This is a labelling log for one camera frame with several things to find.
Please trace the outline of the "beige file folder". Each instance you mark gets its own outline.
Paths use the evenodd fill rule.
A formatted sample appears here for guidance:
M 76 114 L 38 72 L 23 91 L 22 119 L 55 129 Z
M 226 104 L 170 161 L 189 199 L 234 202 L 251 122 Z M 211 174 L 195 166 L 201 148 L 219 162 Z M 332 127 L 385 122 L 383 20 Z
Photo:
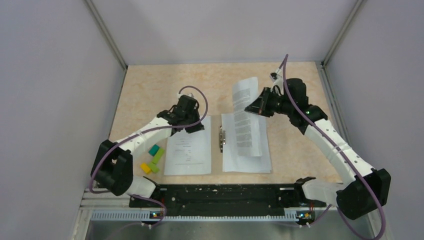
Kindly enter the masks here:
M 220 153 L 219 147 L 219 127 L 222 126 L 221 115 L 213 115 L 211 117 L 211 173 L 209 175 L 227 175 L 229 173 L 240 172 L 224 172 L 223 171 L 223 153 Z M 246 174 L 265 174 L 265 173 L 246 173 Z

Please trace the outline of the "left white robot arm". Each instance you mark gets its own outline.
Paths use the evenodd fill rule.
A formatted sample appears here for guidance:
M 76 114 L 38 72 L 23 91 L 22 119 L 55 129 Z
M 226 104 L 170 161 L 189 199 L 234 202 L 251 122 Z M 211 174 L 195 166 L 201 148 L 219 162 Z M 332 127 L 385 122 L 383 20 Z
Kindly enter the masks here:
M 195 133 L 203 129 L 199 102 L 191 96 L 181 95 L 177 104 L 159 112 L 141 129 L 115 142 L 107 139 L 99 145 L 90 173 L 89 190 L 94 193 L 93 183 L 97 182 L 104 193 L 137 195 L 147 206 L 156 206 L 161 198 L 156 184 L 146 177 L 136 176 L 133 161 L 181 130 Z

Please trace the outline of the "white paper sheet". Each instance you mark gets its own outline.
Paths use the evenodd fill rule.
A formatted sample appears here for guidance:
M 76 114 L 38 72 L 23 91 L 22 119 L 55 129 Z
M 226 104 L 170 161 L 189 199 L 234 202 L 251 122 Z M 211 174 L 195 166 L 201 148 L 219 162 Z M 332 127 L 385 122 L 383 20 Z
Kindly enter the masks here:
M 261 156 L 243 156 L 238 153 L 236 130 L 234 127 L 235 121 L 232 113 L 223 113 L 221 115 L 221 124 L 225 131 L 225 144 L 222 150 L 223 172 L 271 173 L 272 161 L 268 144 L 267 121 L 265 117 L 259 117 Z

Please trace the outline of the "form paper sheet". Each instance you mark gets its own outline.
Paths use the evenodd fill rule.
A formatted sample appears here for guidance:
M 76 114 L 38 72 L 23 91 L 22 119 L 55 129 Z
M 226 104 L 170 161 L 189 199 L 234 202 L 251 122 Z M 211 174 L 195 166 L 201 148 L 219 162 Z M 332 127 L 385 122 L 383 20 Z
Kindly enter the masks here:
M 211 117 L 202 122 L 204 130 L 175 133 L 167 139 L 165 176 L 208 175 L 212 173 Z

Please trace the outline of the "printed text paper sheet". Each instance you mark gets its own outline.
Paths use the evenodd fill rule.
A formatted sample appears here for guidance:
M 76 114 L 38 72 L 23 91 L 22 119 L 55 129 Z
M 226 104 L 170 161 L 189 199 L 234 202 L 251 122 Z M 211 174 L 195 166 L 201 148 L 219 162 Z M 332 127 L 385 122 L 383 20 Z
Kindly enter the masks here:
M 245 111 L 258 95 L 257 77 L 240 80 L 232 86 L 235 139 L 238 154 L 241 156 L 262 155 L 259 116 Z

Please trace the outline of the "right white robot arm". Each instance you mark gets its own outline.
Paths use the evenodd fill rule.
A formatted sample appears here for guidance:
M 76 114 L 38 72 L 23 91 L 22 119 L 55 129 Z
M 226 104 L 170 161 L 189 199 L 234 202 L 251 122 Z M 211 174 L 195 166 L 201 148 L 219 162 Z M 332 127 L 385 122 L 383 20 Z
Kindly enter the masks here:
M 297 205 L 323 202 L 337 207 L 350 220 L 374 210 L 384 216 L 391 175 L 384 168 L 371 166 L 348 145 L 324 111 L 309 103 L 307 87 L 301 79 L 290 78 L 282 87 L 265 87 L 244 110 L 267 118 L 274 114 L 288 116 L 290 123 L 316 144 L 339 174 L 341 183 L 315 177 L 298 179 L 293 192 Z

